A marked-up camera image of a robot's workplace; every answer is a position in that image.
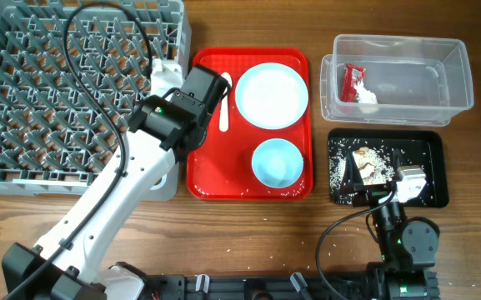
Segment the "light blue bowl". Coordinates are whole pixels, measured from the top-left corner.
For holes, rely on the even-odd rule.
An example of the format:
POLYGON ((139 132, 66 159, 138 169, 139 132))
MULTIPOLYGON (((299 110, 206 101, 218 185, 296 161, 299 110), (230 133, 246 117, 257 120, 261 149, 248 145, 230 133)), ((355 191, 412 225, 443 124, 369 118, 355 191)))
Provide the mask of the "light blue bowl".
POLYGON ((253 151, 253 175, 269 188, 287 188, 296 183, 303 173, 303 155, 290 141, 272 138, 259 144, 253 151))

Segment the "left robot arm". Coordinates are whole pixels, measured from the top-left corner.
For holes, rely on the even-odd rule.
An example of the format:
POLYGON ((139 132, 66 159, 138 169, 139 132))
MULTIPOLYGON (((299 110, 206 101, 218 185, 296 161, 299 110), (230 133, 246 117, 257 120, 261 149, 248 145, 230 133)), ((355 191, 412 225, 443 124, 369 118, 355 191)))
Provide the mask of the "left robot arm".
POLYGON ((145 299, 145 273, 100 265, 116 234, 157 181, 206 137, 213 112, 231 91, 196 65, 181 87, 138 102, 117 151, 68 214, 34 247, 14 243, 3 256, 9 299, 145 299))

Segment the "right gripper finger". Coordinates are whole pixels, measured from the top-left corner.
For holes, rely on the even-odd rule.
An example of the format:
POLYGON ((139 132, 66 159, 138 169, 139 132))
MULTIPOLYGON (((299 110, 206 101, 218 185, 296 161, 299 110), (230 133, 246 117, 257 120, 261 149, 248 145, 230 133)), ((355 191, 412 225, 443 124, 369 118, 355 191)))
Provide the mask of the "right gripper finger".
POLYGON ((392 165, 393 165, 393 170, 394 170, 393 179, 395 181, 399 181, 400 175, 399 175, 398 169, 402 166, 406 166, 407 163, 406 163, 405 159, 403 158, 403 154, 397 148, 395 148, 393 150, 392 165))
POLYGON ((344 174, 339 192, 341 194, 366 192, 366 187, 352 152, 346 154, 344 174))

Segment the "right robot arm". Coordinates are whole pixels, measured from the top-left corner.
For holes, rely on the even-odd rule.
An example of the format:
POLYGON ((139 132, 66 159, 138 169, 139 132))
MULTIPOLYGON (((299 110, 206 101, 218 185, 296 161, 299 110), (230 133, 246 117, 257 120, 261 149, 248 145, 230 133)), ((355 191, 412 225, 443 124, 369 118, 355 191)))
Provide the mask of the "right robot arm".
POLYGON ((354 206, 369 206, 381 262, 367 265, 361 296, 365 299, 439 299, 435 265, 440 230, 425 217, 407 217, 403 205, 419 196, 427 180, 423 169, 404 165, 393 153, 395 177, 380 184, 364 183, 353 154, 346 157, 342 194, 353 193, 354 206))

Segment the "white napkin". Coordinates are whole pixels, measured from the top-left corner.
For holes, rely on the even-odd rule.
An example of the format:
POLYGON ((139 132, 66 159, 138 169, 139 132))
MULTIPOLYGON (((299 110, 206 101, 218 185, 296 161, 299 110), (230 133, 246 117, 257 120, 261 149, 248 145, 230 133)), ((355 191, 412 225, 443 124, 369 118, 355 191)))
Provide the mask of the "white napkin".
POLYGON ((376 95, 364 87, 363 81, 353 85, 356 91, 356 102, 363 113, 375 113, 378 111, 376 95))

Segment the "food scraps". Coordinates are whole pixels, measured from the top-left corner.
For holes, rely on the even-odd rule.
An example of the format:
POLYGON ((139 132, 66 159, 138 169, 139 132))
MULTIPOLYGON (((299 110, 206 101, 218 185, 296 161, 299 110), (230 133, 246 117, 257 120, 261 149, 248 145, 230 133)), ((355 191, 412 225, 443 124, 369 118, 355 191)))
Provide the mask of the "food scraps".
POLYGON ((328 142, 329 186, 337 192, 343 182, 347 155, 352 154, 365 185, 385 183, 395 174, 391 157, 383 152, 383 147, 375 148, 371 142, 359 144, 358 139, 337 138, 328 142))

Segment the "red ketchup packet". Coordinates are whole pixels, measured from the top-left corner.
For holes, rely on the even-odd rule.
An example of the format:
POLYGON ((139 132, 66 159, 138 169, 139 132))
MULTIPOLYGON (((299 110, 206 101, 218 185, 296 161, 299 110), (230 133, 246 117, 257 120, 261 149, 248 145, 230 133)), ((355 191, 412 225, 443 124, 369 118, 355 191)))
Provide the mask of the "red ketchup packet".
POLYGON ((356 85, 363 81, 365 77, 365 69, 352 63, 346 63, 343 74, 343 86, 340 100, 346 103, 357 102, 356 85))

